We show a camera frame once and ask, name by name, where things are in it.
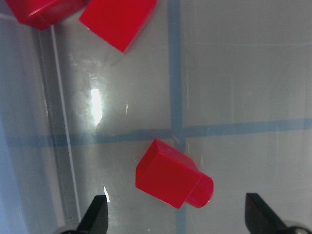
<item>red block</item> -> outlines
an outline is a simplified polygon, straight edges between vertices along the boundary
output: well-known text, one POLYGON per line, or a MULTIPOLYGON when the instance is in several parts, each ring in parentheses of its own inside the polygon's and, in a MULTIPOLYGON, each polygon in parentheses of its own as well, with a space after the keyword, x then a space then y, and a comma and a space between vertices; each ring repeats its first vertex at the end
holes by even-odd
POLYGON ((193 160, 158 139, 136 167, 136 187, 178 209, 184 202, 200 208, 214 192, 213 180, 193 160))
POLYGON ((80 21, 92 32, 125 52, 157 0, 92 0, 80 21))
POLYGON ((85 0, 5 0, 17 20, 44 30, 86 5, 85 0))

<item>red plastic piece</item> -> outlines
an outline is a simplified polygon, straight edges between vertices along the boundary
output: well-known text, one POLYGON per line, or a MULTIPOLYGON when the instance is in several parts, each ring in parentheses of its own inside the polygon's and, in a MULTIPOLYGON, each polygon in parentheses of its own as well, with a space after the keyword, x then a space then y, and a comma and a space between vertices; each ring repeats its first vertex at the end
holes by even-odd
POLYGON ((17 20, 44 30, 86 5, 85 0, 5 0, 17 20))
POLYGON ((157 4, 157 0, 92 0, 80 21, 125 52, 157 4))
POLYGON ((184 202, 203 207, 214 192, 213 180, 192 159, 158 139, 136 167, 136 187, 178 209, 184 202))

